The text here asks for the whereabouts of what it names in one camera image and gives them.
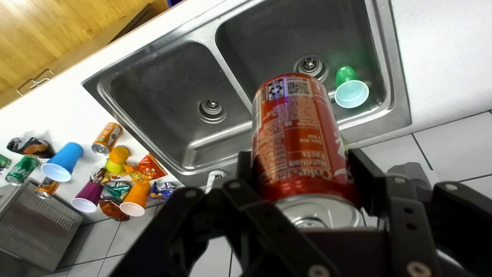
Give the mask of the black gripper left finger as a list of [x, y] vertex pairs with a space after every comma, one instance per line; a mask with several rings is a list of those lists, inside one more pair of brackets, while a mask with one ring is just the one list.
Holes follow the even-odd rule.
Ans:
[[187, 186], [163, 205], [110, 277], [190, 277], [210, 242], [223, 239], [242, 277], [342, 277], [340, 268], [253, 188], [251, 154], [208, 193]]

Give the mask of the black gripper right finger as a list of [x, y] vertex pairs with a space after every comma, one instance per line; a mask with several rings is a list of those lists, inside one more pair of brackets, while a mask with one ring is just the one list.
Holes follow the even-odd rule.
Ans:
[[385, 222], [394, 277], [492, 277], [492, 199], [460, 182], [419, 186], [348, 151], [363, 208]]

